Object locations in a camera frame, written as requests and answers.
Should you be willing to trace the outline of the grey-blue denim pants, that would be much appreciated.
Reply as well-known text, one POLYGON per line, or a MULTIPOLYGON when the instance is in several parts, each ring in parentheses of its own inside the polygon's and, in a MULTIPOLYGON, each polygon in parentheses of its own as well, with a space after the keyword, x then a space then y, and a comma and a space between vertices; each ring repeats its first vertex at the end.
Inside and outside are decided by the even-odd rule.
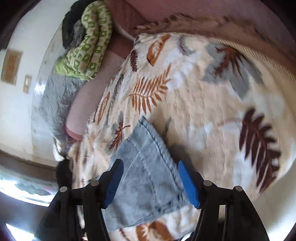
POLYGON ((121 159, 124 172, 114 200, 103 210, 109 232, 154 221, 189 205, 178 162, 192 168, 182 145, 167 147, 163 138, 142 116, 111 161, 121 159))

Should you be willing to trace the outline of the black jacket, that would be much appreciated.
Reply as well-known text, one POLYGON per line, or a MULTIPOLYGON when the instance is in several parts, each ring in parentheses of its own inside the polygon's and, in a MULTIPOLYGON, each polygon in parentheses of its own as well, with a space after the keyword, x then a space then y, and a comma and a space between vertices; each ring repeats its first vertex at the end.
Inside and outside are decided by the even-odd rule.
POLYGON ((70 170, 70 160, 64 159, 56 166, 56 179, 59 188, 65 186, 72 189, 72 171, 70 170))

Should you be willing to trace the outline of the leaf-pattern fleece blanket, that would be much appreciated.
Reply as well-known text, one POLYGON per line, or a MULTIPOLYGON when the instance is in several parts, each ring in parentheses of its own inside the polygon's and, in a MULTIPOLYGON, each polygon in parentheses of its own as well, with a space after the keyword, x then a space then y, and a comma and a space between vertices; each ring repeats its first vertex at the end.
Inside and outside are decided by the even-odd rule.
MULTIPOLYGON (((193 34, 139 35, 68 151, 73 188, 111 167, 144 116, 167 147, 186 148, 203 178, 260 197, 295 161, 295 63, 272 50, 193 34)), ((199 215, 189 203, 109 235, 176 240, 194 230, 199 215)))

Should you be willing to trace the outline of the grey quilted pillow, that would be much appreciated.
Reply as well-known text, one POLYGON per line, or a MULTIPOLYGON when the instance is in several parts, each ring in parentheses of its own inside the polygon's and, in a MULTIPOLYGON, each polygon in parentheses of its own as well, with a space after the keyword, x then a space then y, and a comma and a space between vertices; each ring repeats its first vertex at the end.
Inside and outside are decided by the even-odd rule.
POLYGON ((52 72, 47 80, 41 99, 41 116, 59 142, 67 141, 66 118, 72 102, 85 81, 52 72))

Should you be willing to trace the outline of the green patterned folded cloth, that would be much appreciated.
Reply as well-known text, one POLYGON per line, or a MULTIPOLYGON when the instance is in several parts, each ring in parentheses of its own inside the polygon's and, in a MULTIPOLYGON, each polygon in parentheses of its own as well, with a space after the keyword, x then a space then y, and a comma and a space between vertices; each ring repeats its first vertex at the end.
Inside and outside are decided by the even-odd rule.
POLYGON ((86 7, 81 22, 86 30, 83 41, 57 61, 55 72, 88 81, 100 68, 112 35, 113 21, 105 2, 95 1, 86 7))

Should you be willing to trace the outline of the black garment on top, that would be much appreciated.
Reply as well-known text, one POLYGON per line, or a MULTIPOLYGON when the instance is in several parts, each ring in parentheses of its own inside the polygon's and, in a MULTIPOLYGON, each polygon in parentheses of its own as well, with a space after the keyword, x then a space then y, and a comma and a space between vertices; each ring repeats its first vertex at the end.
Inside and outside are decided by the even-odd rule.
POLYGON ((62 41, 63 47, 67 49, 74 36, 74 25, 81 19, 81 16, 88 5, 93 3, 92 0, 76 1, 64 16, 62 21, 62 41))

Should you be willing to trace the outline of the wooden wall frame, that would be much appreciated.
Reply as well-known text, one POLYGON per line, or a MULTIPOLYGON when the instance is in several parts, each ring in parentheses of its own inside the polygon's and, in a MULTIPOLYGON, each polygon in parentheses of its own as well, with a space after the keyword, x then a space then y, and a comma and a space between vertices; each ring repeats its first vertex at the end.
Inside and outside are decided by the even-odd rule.
POLYGON ((16 77, 22 58, 22 52, 16 50, 7 50, 4 56, 4 62, 1 70, 1 81, 16 85, 16 77))

